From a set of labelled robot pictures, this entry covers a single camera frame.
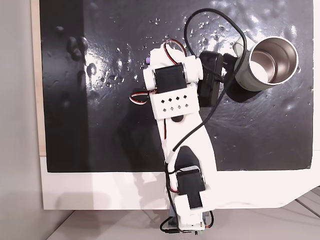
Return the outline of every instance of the wooden edge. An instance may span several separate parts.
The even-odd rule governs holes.
[[[39,4],[39,0],[30,0],[30,1],[31,1],[35,105],[36,105],[39,154],[40,154],[40,157],[45,157],[47,153],[46,153],[44,95],[43,95],[43,82],[42,82],[40,4]]]

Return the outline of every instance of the white plastic bracket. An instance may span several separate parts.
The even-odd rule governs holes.
[[[179,90],[150,94],[150,101],[156,120],[197,113],[200,110],[195,84]]]

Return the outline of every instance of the white wall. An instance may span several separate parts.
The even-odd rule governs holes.
[[[70,211],[42,210],[30,0],[0,1],[0,239],[45,240]]]

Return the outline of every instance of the black cable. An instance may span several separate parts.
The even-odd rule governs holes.
[[[310,207],[308,207],[307,205],[305,205],[304,203],[302,203],[299,199],[295,200],[298,204],[300,204],[301,206],[303,206],[305,209],[307,209],[309,212],[313,213],[314,215],[316,215],[318,218],[320,218],[320,215],[318,213],[316,213],[315,211],[313,211]]]
[[[172,196],[171,196],[171,191],[170,191],[170,177],[169,177],[169,172],[168,172],[168,163],[165,163],[164,164],[164,172],[165,172],[165,188],[166,188],[166,191],[168,193],[168,197],[169,197],[169,202],[170,202],[170,205],[172,207],[172,210],[174,212],[174,216],[176,218],[176,229],[179,231],[179,232],[182,232],[180,229],[179,229],[179,219],[178,219],[178,213],[177,213],[177,210],[176,210],[176,207],[174,205],[174,201],[172,200]]]
[[[220,83],[224,83],[223,78],[222,78],[222,76],[221,76],[220,74],[212,71],[208,66],[206,66],[206,65],[204,65],[204,64],[202,64],[202,67],[203,67],[205,70],[207,70],[209,73],[211,73],[213,76],[215,76]]]
[[[211,228],[215,223],[215,216],[212,211],[210,211],[210,216],[211,216],[211,223],[207,226],[208,229]]]
[[[240,67],[242,66],[242,64],[244,63],[245,61],[245,57],[246,57],[246,51],[247,51],[247,39],[246,39],[246,36],[245,34],[241,31],[241,29],[234,23],[234,21],[232,21],[227,15],[225,15],[223,12],[221,11],[218,11],[216,9],[212,9],[212,8],[203,8],[203,9],[200,9],[198,11],[195,11],[186,21],[185,23],[185,26],[184,26],[184,40],[185,40],[185,44],[187,46],[187,48],[189,49],[190,53],[192,55],[195,55],[194,51],[192,51],[191,49],[191,46],[189,44],[189,41],[188,41],[188,37],[187,37],[187,30],[188,30],[188,25],[191,21],[191,19],[200,14],[200,13],[204,13],[204,12],[211,12],[211,13],[215,13],[215,14],[218,14],[220,15],[221,17],[223,17],[225,20],[227,20],[231,26],[233,26],[235,28],[235,30],[240,34],[242,40],[243,40],[243,53],[242,53],[242,56],[240,58],[240,61],[239,61],[239,64],[238,66],[236,67],[236,69],[234,70],[233,74],[230,75],[231,78],[234,78],[235,75],[238,73]],[[215,103],[215,105],[212,107],[210,113],[208,114],[208,116],[205,118],[205,120],[200,123],[198,126],[196,126],[193,130],[191,130],[187,135],[185,135],[176,145],[175,147],[172,149],[173,152],[175,152],[178,147],[188,138],[190,137],[193,133],[195,133],[198,129],[200,129],[202,126],[204,126],[208,121],[209,119],[211,118],[211,116],[214,114],[214,112],[216,111],[217,109],[217,106],[219,105],[219,103],[221,102],[223,96],[225,95],[226,93],[226,90],[231,86],[231,83],[232,81],[229,80],[229,81],[225,81],[226,82],[226,85],[224,86],[224,89],[223,91],[221,92],[217,102]]]

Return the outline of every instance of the red wire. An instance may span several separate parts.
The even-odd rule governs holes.
[[[175,191],[171,187],[170,187],[170,191],[173,192],[173,193],[176,193],[176,194],[179,193],[179,191]]]
[[[164,42],[163,48],[164,48],[165,54],[167,55],[167,57],[170,59],[170,61],[171,61],[174,65],[177,65],[178,63],[171,57],[171,55],[169,54],[168,49],[167,49],[167,44],[170,43],[170,42],[173,42],[173,43],[179,45],[179,47],[182,49],[183,54],[184,54],[185,56],[187,56],[187,52],[186,52],[184,46],[183,46],[179,41],[177,41],[177,40],[175,40],[175,39],[169,39],[169,40],[167,40],[166,42]]]

